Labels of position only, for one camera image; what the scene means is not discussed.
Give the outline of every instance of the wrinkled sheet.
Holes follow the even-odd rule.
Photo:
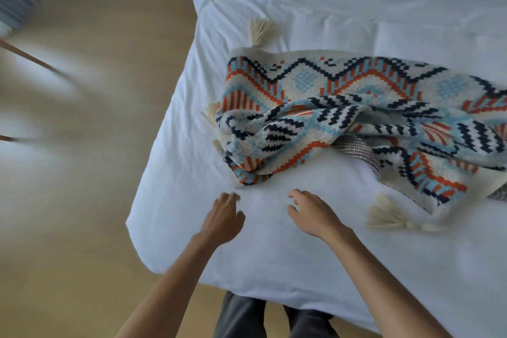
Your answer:
[[[164,272],[199,231],[213,200],[232,191],[202,109],[223,92],[227,53],[248,45],[252,17],[278,23],[265,49],[336,49],[414,59],[507,86],[507,0],[194,0],[195,39],[127,220],[143,263]],[[219,248],[200,282],[296,308],[320,309],[378,331],[339,261],[286,214],[292,188],[326,200],[342,221],[456,337],[507,329],[507,205],[463,208],[439,233],[364,226],[380,191],[416,216],[416,205],[379,184],[357,159],[326,150],[301,167],[241,190],[244,230]]]

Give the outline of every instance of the hand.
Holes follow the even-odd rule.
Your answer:
[[[236,193],[220,194],[202,224],[201,234],[215,247],[230,242],[243,228],[245,214],[242,211],[236,213],[238,200],[240,198]]]
[[[309,235],[327,240],[338,234],[350,234],[352,231],[345,226],[329,205],[317,195],[308,191],[292,190],[287,194],[294,198],[294,204],[299,206],[299,211],[292,205],[288,205],[287,213],[294,220],[296,226]]]

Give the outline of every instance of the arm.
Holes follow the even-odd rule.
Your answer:
[[[201,231],[134,310],[116,338],[176,337],[190,297],[213,252],[243,228],[245,215],[236,213],[237,200],[237,194],[222,194],[215,200]]]
[[[299,204],[299,211],[288,206],[289,216],[302,231],[333,250],[385,338],[452,338],[326,202],[307,191],[292,190],[288,196]]]

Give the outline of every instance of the beige floor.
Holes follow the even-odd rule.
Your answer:
[[[195,25],[192,0],[42,0],[0,50],[0,336],[111,337],[157,279],[124,226]],[[180,337],[211,336],[199,286]],[[343,337],[373,337],[340,321]],[[268,305],[270,337],[286,336]]]

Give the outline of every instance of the chair leg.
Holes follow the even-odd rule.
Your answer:
[[[9,50],[11,53],[15,53],[16,55],[19,55],[19,56],[21,56],[25,59],[28,59],[34,63],[37,63],[39,66],[47,68],[48,70],[56,71],[56,69],[53,66],[50,66],[49,64],[43,62],[42,60],[33,57],[29,53],[26,53],[25,51],[20,50],[18,47],[14,47],[13,45],[11,45],[1,39],[0,39],[0,47],[5,48],[6,50]]]

